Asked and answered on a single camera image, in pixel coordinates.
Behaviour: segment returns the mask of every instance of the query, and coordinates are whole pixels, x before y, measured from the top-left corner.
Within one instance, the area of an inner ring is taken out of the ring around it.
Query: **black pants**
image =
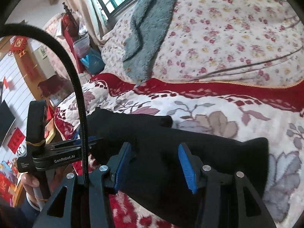
[[[268,172],[268,142],[258,138],[239,142],[214,135],[170,128],[170,117],[126,115],[96,109],[88,116],[89,135],[109,142],[103,156],[106,163],[129,142],[136,154],[130,163],[124,193],[162,219],[192,228],[202,196],[188,189],[177,148],[186,142],[191,153],[222,173],[246,174],[262,196]]]

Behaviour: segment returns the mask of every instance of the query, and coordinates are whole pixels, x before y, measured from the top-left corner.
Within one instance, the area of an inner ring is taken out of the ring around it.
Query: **beige curtain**
[[[107,20],[102,15],[96,0],[66,0],[66,5],[83,17],[90,36],[97,46],[102,46],[102,37],[108,33]]]

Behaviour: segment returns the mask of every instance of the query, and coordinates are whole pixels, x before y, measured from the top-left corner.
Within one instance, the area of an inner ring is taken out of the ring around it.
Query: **dark screen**
[[[6,102],[3,101],[0,104],[0,145],[2,145],[2,142],[5,138],[8,130],[12,126],[14,120],[15,120],[14,115],[10,111]]]

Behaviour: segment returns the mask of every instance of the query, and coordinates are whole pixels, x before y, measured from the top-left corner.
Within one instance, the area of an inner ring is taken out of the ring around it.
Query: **gray-green blanket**
[[[176,0],[138,0],[131,17],[132,34],[126,40],[123,67],[140,84],[151,78],[153,57],[171,23]]]

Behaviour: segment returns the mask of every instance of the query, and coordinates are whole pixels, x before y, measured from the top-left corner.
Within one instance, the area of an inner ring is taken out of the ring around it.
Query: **floral blanket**
[[[267,138],[269,173],[263,201],[277,227],[292,228],[304,209],[304,97],[298,95],[303,88],[304,82],[266,88],[221,82],[169,84],[157,79],[135,87],[115,75],[99,74],[83,85],[83,93],[87,114],[99,106],[126,114],[170,115],[173,127],[181,130],[238,141]],[[79,125],[75,94],[56,109],[55,124],[63,138],[72,136]],[[81,162],[74,167],[82,173]],[[121,192],[110,202],[116,227],[173,227]]]
[[[124,81],[127,11],[102,49],[104,73]],[[152,77],[286,86],[304,77],[303,24],[286,0],[177,0]]]

